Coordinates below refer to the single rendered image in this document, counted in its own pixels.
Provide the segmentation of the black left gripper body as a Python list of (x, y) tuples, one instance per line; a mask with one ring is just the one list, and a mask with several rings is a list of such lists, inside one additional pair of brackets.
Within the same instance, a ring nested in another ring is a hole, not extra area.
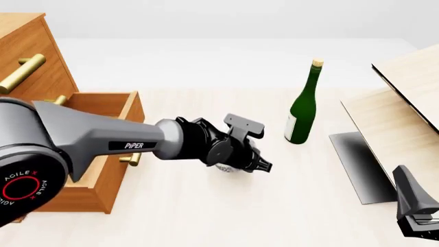
[(270, 172), (272, 168), (271, 162), (267, 162), (261, 156), (260, 150), (250, 143), (244, 145), (243, 151), (240, 154), (240, 170), (252, 173), (255, 170), (262, 172)]

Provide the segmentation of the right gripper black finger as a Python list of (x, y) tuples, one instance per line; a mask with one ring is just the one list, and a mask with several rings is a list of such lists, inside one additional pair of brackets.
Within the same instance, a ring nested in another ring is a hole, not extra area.
[(431, 215), (439, 211), (439, 202), (419, 185), (406, 166), (399, 165), (392, 174), (396, 185), (398, 220), (406, 215)]

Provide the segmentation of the wooden cabinet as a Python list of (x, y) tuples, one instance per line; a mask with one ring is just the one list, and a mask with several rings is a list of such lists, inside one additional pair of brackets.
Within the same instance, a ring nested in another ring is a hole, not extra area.
[(67, 97), (78, 92), (44, 13), (0, 13), (0, 82), (20, 67), (19, 58), (36, 54), (46, 62), (10, 94), (26, 101)]

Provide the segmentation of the open wooden drawer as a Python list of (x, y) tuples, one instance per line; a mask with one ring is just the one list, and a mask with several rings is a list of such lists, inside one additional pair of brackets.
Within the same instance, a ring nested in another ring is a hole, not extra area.
[[(104, 115), (142, 123), (145, 119), (138, 92), (74, 93), (63, 106), (86, 113)], [(118, 155), (99, 156), (83, 177), (73, 183), (68, 179), (64, 189), (39, 212), (102, 212), (112, 211), (128, 164)]]

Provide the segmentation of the pale wood rack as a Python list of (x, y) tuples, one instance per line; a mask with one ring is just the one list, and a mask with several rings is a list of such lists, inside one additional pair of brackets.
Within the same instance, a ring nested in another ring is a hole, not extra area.
[(356, 131), (330, 135), (362, 204), (396, 200), (404, 165), (439, 201), (439, 44), (372, 64), (385, 82), (341, 103)]

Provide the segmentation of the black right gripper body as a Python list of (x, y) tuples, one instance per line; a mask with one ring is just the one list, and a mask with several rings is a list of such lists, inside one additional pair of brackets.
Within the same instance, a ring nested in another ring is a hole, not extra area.
[(402, 213), (397, 210), (397, 224), (405, 237), (439, 241), (439, 220), (432, 217), (438, 210), (422, 213)]

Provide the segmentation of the green wine bottle with cork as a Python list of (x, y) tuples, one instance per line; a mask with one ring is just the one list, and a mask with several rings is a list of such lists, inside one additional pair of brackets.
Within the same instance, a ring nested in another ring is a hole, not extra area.
[(323, 64), (323, 59), (313, 59), (306, 84), (289, 109), (283, 135), (290, 143), (302, 144), (309, 137), (316, 117), (316, 86)]

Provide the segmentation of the black patterned bowl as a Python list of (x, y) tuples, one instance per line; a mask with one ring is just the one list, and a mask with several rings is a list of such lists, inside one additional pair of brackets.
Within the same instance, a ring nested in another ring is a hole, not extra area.
[(221, 164), (221, 163), (215, 164), (214, 166), (216, 168), (218, 168), (218, 170), (221, 170), (223, 172), (228, 172), (228, 173), (230, 173), (230, 172), (239, 172), (240, 171), (240, 169), (238, 169), (238, 168), (234, 168), (234, 167), (232, 167), (230, 165), (225, 165), (225, 164)]

